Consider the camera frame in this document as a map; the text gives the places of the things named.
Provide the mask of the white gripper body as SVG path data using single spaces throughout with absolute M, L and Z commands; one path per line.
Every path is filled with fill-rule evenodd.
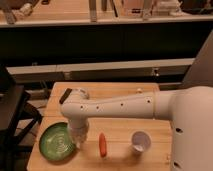
M 89 130 L 88 120 L 69 120 L 67 130 L 71 141 L 78 149 L 87 140 L 87 133 Z

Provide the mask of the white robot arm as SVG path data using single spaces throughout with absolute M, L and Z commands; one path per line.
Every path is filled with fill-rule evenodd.
M 213 171 L 213 88 L 197 86 L 92 100 L 83 89 L 66 90 L 60 110 L 77 143 L 90 118 L 168 120 L 172 125 L 171 171 Z

